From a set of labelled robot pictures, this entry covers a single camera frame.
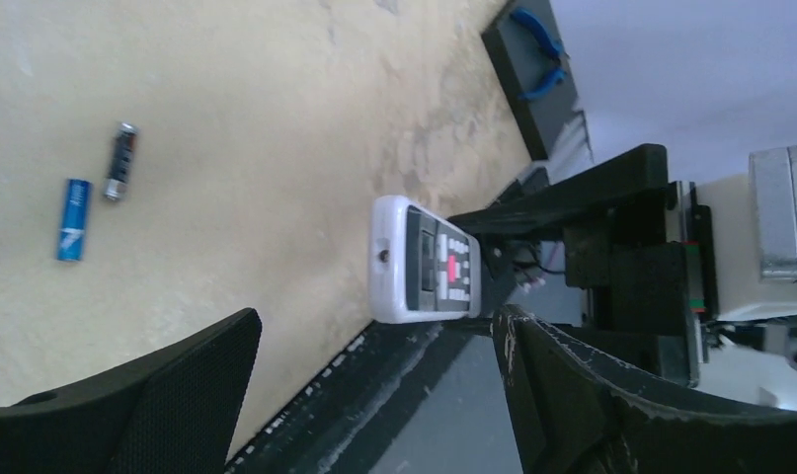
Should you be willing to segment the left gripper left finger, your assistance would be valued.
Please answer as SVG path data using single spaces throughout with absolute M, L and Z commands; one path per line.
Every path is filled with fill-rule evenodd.
M 0 407 L 0 473 L 221 473 L 262 323 L 245 308 L 161 350 Z

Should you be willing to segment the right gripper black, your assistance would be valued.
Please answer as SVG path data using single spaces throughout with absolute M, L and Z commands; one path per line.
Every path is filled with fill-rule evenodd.
M 514 236 L 603 211 L 563 231 L 566 282 L 585 293 L 581 326 L 564 331 L 672 383 L 695 386 L 701 325 L 716 314 L 711 216 L 694 184 L 668 183 L 667 148 L 644 143 L 528 196 L 448 221 L 472 235 Z

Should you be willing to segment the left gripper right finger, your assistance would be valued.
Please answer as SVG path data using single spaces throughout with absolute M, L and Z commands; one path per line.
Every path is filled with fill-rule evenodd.
M 671 383 L 516 305 L 491 336 L 526 473 L 797 473 L 797 412 Z

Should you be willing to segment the white remote control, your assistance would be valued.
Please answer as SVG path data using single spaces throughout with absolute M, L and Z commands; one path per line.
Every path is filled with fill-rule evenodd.
M 368 249 L 368 304 L 382 324 L 413 324 L 481 314 L 478 240 L 404 196 L 377 198 Z

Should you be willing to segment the black AAA battery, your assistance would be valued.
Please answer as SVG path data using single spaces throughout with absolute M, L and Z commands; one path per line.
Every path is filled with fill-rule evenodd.
M 109 200 L 120 201 L 127 193 L 137 137 L 138 129 L 134 125 L 120 123 L 103 191 L 104 197 Z

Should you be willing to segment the blue AAA battery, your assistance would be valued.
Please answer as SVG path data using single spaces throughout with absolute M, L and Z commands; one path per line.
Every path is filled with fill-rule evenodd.
M 86 241 L 87 220 L 92 184 L 69 179 L 61 212 L 56 259 L 78 262 L 82 259 Z

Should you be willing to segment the blue handled pliers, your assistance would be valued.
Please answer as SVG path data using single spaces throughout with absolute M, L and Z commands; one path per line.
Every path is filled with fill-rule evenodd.
M 534 88 L 519 95 L 519 98 L 525 102 L 539 100 L 566 80 L 566 59 L 569 55 L 561 41 L 553 37 L 544 23 L 530 10 L 516 7 L 510 12 L 510 19 L 530 33 L 539 54 L 551 64 Z

